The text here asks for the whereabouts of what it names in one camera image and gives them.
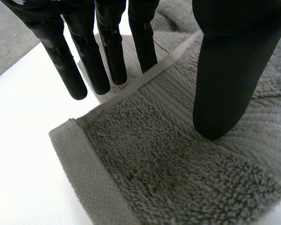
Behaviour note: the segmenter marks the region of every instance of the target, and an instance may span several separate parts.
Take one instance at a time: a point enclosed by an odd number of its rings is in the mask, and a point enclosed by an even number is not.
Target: white table
[[[126,14],[120,28],[130,34]],[[67,29],[65,36],[78,61]],[[42,45],[0,77],[0,225],[91,224],[48,133],[98,104],[90,90],[71,99]],[[260,224],[281,225],[281,205]]]

